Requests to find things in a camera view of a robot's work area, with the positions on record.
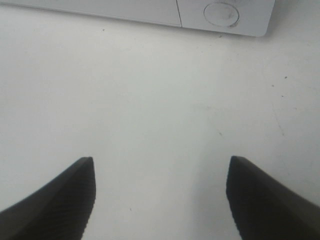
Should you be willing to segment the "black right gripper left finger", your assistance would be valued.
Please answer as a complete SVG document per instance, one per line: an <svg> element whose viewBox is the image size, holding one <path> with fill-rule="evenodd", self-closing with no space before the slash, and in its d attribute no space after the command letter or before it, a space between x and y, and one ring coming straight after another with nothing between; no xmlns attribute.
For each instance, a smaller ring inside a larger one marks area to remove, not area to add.
<svg viewBox="0 0 320 240"><path fill-rule="evenodd" d="M80 240L96 200L92 157L82 157L46 185L0 212L2 240Z"/></svg>

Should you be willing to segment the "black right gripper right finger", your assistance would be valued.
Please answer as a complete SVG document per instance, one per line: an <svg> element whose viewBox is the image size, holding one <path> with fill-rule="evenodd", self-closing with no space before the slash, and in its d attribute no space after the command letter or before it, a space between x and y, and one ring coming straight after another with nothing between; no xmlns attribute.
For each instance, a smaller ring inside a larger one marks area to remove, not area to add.
<svg viewBox="0 0 320 240"><path fill-rule="evenodd" d="M232 156L226 197L243 240L318 240L320 208L244 157Z"/></svg>

